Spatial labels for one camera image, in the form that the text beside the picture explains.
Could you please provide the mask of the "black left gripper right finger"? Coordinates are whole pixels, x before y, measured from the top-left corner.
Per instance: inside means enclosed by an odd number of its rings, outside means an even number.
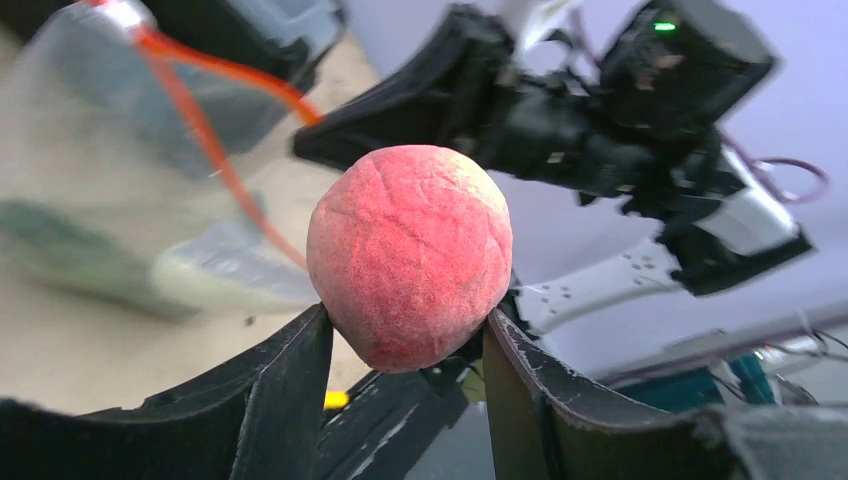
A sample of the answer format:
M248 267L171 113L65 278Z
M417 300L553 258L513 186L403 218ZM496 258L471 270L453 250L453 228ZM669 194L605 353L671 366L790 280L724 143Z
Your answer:
M675 415L595 383L489 314L484 382L500 479L843 479L843 406Z

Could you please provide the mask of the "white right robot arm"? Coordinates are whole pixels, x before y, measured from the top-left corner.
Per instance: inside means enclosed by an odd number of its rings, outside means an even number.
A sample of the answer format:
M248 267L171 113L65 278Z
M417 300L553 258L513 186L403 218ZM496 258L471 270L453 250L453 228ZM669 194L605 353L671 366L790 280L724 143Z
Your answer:
M571 65L526 73L520 50L577 33L453 4L398 72L300 129L296 156L344 170L381 147L452 147L481 167L575 191L581 205L623 197L660 231L580 271L516 284L512 316L547 333L636 297L711 295L806 254L802 227L724 144L716 122L772 70L768 43L718 1L645 1L587 83Z

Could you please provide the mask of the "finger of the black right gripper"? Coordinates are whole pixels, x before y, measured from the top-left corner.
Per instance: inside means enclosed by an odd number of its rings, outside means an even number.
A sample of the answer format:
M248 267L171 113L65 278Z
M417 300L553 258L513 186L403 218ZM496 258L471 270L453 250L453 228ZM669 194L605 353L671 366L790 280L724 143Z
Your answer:
M432 144L466 151L498 94L514 40L472 4L454 3L428 41L397 72L292 138L295 156L344 171L366 153Z

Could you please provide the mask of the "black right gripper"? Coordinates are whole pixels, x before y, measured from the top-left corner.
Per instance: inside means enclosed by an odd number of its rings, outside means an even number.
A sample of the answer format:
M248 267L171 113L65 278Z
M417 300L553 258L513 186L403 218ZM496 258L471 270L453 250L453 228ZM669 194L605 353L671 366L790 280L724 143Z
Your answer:
M487 169L562 186L582 204L626 196L625 212L706 219L757 210L757 183L717 121L776 59L747 18L718 1L648 1L571 93L570 68L519 80L476 151Z

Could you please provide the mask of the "pink peach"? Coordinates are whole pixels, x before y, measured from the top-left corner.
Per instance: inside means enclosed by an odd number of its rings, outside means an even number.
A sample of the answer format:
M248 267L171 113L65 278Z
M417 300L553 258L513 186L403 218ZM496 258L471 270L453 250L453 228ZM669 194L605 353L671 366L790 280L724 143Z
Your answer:
M357 160L308 228L312 284L370 367L405 373L463 346L507 291L513 232L505 197L467 156L387 147Z

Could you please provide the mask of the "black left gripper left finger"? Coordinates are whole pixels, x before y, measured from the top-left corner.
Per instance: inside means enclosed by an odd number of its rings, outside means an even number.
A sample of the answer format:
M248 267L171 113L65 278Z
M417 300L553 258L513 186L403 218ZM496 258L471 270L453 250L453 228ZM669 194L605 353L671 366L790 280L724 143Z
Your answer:
M66 415L1 403L5 479L309 479L333 345L315 305L136 409Z

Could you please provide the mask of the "clear zip bag orange zipper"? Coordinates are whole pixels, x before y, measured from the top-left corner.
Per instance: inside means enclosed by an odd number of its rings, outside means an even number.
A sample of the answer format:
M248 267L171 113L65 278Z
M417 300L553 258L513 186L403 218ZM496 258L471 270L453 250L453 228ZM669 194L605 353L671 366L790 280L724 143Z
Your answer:
M202 68L172 68L224 148L211 161L130 42L135 1L75 3L1 83L1 263L50 287L163 317L312 304L307 274L262 228L260 142L286 109Z

